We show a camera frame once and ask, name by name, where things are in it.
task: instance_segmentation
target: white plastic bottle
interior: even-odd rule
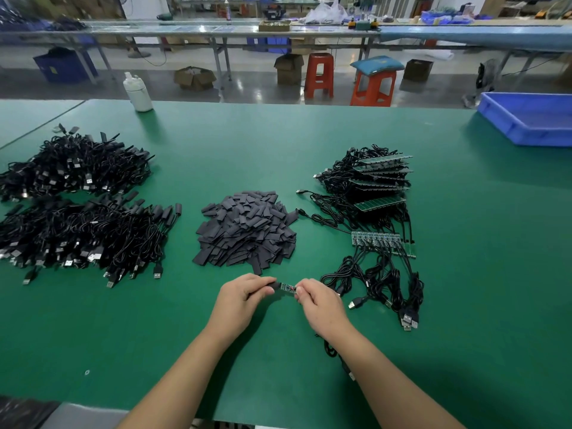
[[[226,9],[226,20],[230,21],[231,20],[231,4],[228,2],[228,0],[224,0],[224,8]]]
[[[153,110],[153,102],[149,98],[147,87],[141,78],[138,76],[131,76],[131,72],[125,72],[125,80],[123,87],[129,96],[129,100],[135,107],[136,111],[144,112]]]

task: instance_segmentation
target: blue tray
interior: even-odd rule
[[[514,144],[572,146],[572,95],[483,93],[478,111]]]

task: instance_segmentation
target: blue cushion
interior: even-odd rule
[[[367,60],[359,60],[350,66],[354,66],[355,69],[368,77],[381,71],[402,71],[405,69],[403,64],[386,55],[378,55],[377,57],[372,57]]]

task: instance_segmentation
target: cardboard box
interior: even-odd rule
[[[299,48],[298,45],[313,45],[316,43],[316,38],[290,38],[292,41],[292,48],[290,54],[308,55],[313,49]]]
[[[175,71],[173,79],[181,88],[188,90],[203,91],[213,88],[213,81],[216,81],[213,71],[202,69],[201,67],[189,66]]]
[[[433,62],[428,62],[426,60],[411,59],[407,62],[405,66],[405,71],[403,72],[403,79],[408,79],[409,81],[423,82],[427,81],[429,74],[431,73],[431,68],[433,67]]]
[[[290,31],[290,22],[291,21],[261,21],[260,24],[258,24],[258,31]]]
[[[296,85],[302,81],[304,57],[299,54],[284,54],[276,59],[274,67],[278,73],[278,84]]]

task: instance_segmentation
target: white plastic bag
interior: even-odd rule
[[[348,18],[346,9],[334,0],[332,6],[323,1],[308,13],[305,18],[306,24],[341,24],[341,22]]]

